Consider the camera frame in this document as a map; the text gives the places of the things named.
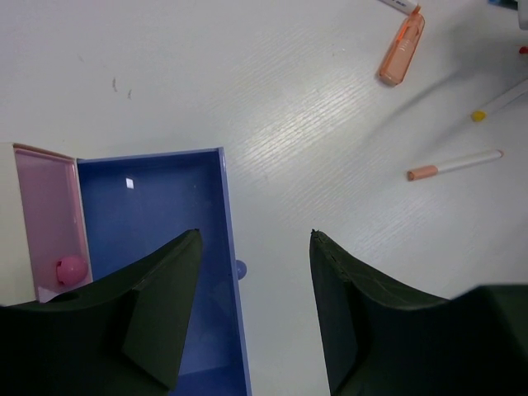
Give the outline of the pink drawer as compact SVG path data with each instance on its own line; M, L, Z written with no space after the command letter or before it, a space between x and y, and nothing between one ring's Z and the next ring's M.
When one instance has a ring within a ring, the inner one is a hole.
M35 298L45 303L92 282L77 162L22 145L14 157Z

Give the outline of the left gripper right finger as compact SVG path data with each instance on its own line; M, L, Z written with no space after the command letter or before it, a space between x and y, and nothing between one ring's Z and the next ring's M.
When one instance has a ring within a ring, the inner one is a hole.
M310 269L333 395L524 395L527 288L412 288L314 231Z

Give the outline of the cream drawer organizer box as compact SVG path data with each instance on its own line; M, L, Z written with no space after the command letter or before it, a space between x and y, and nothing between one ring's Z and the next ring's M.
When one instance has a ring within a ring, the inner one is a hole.
M12 144L1 144L1 304L35 299L17 164Z

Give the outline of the purple-blue drawer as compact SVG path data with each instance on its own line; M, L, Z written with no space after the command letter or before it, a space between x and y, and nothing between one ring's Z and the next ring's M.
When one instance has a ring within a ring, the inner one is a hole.
M249 395L229 189L221 148L86 159L78 176L95 279L188 229L203 241L176 394Z

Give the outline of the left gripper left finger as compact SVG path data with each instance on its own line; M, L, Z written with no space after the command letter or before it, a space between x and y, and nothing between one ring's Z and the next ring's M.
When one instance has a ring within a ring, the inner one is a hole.
M176 388L200 274L188 230L46 303L1 309L4 395L166 395Z

